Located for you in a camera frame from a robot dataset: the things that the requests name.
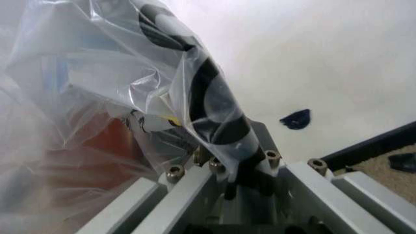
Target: gray metal bar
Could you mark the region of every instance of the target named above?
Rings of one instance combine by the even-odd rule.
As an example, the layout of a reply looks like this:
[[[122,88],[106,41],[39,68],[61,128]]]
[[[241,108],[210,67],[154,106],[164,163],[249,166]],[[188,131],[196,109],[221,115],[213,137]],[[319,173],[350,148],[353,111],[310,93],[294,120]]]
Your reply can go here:
[[[166,193],[165,186],[140,178],[77,234],[130,233]]]
[[[416,207],[362,172],[332,180],[360,206],[399,234],[416,234]]]
[[[219,196],[217,187],[207,163],[192,167],[133,234],[179,234],[188,224],[204,223]]]
[[[300,223],[315,217],[337,234],[393,233],[304,162],[280,169],[277,183],[286,217]]]

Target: bolt head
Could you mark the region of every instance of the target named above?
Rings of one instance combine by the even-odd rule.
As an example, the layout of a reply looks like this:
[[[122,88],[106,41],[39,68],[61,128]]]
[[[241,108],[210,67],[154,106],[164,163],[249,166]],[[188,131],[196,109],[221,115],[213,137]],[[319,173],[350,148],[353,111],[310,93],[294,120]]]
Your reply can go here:
[[[308,165],[322,176],[325,176],[326,170],[328,169],[326,162],[319,158],[311,158],[308,160]]]
[[[279,166],[280,159],[282,158],[279,152],[274,151],[274,150],[266,150],[265,154],[266,154],[267,160],[270,163],[271,168],[276,168]]]
[[[214,173],[222,173],[226,170],[225,166],[216,157],[209,159],[209,169]]]
[[[166,171],[166,180],[169,183],[177,183],[185,175],[182,165],[171,165]]]

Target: black plastic piece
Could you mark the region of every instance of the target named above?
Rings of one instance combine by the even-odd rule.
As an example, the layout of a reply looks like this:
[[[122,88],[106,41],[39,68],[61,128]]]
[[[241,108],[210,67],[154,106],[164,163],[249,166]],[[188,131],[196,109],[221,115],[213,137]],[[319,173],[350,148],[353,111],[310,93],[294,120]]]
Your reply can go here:
[[[310,112],[311,111],[309,109],[297,111],[282,118],[280,123],[286,125],[289,129],[292,130],[303,129],[308,126],[311,121]]]
[[[389,157],[390,167],[403,172],[416,173],[416,154],[400,154]]]
[[[396,128],[322,158],[336,171],[416,142],[416,122]]]

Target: beige carpet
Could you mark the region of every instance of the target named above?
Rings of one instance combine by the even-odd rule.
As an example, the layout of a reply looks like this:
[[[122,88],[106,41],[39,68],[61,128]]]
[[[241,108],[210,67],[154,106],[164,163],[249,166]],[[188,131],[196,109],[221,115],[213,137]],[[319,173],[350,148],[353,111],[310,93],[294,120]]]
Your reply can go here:
[[[403,153],[416,153],[416,144],[371,158],[354,165],[353,168],[366,173],[382,185],[416,205],[416,174],[397,171],[391,169],[389,166],[388,156]],[[343,173],[345,173],[344,169],[336,171],[334,174],[339,175]]]

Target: white surface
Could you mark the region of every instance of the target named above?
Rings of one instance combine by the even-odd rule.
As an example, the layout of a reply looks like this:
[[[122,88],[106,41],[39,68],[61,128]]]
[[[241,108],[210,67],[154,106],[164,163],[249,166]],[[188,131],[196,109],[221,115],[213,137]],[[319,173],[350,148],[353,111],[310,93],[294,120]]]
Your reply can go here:
[[[166,1],[286,162],[416,120],[416,1]],[[305,129],[279,123],[306,108]]]

